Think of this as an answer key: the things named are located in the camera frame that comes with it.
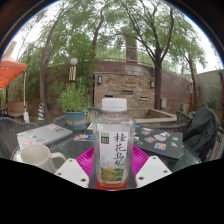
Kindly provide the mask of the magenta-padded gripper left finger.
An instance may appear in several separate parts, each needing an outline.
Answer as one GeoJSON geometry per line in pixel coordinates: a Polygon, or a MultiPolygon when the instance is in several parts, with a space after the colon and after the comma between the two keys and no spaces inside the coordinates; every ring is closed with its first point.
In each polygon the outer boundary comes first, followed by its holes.
{"type": "Polygon", "coordinates": [[[96,185],[94,148],[88,149],[76,159],[67,159],[56,175],[78,186],[94,189],[96,185]]]}

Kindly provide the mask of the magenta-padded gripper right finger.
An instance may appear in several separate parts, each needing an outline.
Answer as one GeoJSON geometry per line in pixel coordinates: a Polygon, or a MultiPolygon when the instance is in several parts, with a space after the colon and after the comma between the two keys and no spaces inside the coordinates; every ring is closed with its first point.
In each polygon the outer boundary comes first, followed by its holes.
{"type": "Polygon", "coordinates": [[[169,168],[157,156],[148,156],[136,146],[133,147],[131,168],[137,188],[171,174],[169,168]]]}

